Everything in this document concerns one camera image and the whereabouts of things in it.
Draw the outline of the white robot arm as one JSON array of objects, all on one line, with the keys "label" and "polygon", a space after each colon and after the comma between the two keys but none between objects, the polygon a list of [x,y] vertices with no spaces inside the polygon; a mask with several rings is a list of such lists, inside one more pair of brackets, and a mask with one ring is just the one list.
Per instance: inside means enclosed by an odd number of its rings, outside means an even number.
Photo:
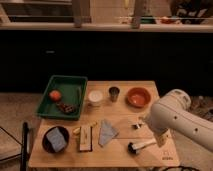
[{"label": "white robot arm", "polygon": [[190,113],[190,106],[189,95],[181,89],[173,89],[151,105],[146,116],[147,126],[157,136],[168,129],[176,130],[213,152],[213,122]]}]

